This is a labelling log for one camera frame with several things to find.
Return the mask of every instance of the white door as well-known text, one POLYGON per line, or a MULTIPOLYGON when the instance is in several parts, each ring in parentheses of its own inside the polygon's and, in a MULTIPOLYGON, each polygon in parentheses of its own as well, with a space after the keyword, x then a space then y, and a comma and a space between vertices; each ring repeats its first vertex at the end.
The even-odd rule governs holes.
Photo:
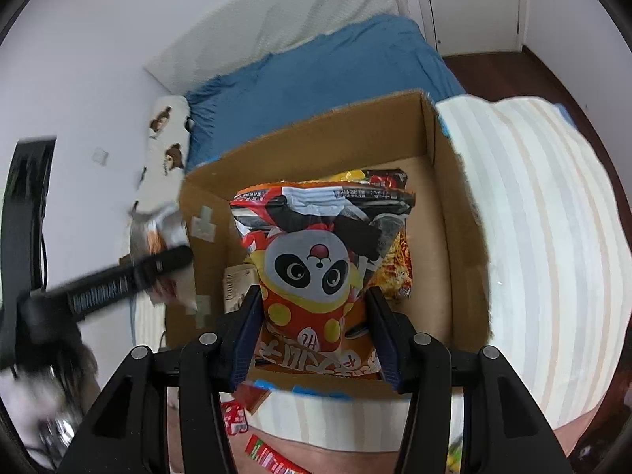
POLYGON ((430 0, 441 55, 517 50, 519 0, 430 0))

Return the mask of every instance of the striped bedding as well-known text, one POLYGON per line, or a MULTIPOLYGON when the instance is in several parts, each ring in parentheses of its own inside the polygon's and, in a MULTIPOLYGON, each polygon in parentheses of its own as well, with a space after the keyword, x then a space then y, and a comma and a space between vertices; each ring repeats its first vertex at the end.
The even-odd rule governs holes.
MULTIPOLYGON (((612 186, 586 140, 542 99, 457 96, 437 110, 489 248, 491 344, 560 428, 598 405, 630 319, 632 258, 612 186)), ((407 411, 406 400, 274 391, 250 422, 328 449, 396 451, 407 411)), ((455 394, 452 439, 462 426, 455 394)))

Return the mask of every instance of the blue blanket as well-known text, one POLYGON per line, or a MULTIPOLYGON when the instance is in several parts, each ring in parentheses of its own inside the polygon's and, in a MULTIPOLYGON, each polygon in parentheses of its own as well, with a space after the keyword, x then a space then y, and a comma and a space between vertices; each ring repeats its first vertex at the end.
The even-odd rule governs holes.
POLYGON ((187 170, 293 122, 411 89, 435 102, 465 94, 414 21, 379 15, 318 36, 186 94, 195 121, 187 170))

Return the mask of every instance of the yellow polka dot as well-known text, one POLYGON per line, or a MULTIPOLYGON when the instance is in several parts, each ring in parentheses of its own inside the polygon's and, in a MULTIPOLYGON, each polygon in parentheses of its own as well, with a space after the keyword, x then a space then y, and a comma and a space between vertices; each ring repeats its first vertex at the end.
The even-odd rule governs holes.
POLYGON ((288 322, 290 322, 292 314, 290 313, 290 309, 285 305, 274 303, 273 305, 270 305, 270 308, 268 308, 268 317, 277 326, 285 326, 288 322))
POLYGON ((325 340, 336 342, 340 338, 340 323, 336 319, 330 319, 325 323, 325 340))

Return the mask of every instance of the white pillow with bear print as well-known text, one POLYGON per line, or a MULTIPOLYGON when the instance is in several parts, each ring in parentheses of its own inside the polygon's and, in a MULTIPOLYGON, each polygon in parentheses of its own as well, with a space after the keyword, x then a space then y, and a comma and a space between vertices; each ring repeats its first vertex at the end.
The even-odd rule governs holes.
POLYGON ((149 122, 138 212, 149 213, 178 200, 189 153, 189 105, 184 96, 158 98, 149 122))

